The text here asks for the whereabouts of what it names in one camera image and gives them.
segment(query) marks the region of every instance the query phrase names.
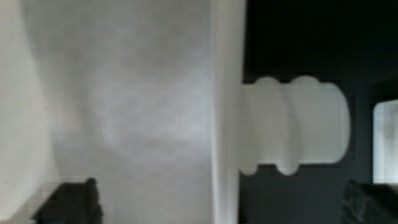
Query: black background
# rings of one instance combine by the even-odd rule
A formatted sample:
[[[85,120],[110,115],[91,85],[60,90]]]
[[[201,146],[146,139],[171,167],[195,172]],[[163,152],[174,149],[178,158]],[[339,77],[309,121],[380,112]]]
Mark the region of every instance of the black background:
[[[251,224],[336,224],[343,188],[371,182],[371,113],[398,99],[398,1],[249,0],[243,82],[302,74],[334,82],[352,112],[346,156],[284,177],[263,166],[242,176],[242,218]]]

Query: white plastic object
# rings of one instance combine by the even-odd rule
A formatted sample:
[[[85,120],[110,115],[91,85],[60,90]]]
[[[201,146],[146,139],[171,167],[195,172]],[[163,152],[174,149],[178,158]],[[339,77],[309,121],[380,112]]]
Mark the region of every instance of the white plastic object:
[[[252,174],[258,164],[277,164],[291,174],[298,164],[338,162],[350,135],[332,84],[304,77],[288,85],[265,79],[242,87],[245,3],[211,0],[215,224],[238,223],[238,170]]]
[[[0,4],[0,223],[28,223],[57,186],[48,114],[20,15]]]
[[[288,84],[263,78],[243,90],[242,173],[251,175],[259,164],[275,164],[291,175],[300,164],[336,163],[350,136],[348,105],[336,85],[309,76]]]
[[[373,182],[398,183],[398,100],[373,111]]]

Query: white curved surface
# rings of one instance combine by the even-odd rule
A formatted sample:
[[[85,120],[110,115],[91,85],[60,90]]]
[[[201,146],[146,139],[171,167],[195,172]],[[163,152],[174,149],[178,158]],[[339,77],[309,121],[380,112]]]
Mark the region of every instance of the white curved surface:
[[[46,106],[18,3],[14,0],[0,2],[2,224],[28,222],[28,215],[46,199],[43,187],[57,186],[59,182]]]
[[[105,223],[211,223],[210,1],[21,0],[67,181]]]

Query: white panel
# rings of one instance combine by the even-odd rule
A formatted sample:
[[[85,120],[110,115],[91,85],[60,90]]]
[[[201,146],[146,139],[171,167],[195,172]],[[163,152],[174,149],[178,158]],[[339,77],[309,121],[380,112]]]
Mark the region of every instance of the white panel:
[[[398,100],[375,107],[373,182],[398,183]]]
[[[211,222],[210,1],[23,0],[62,175],[107,223]]]

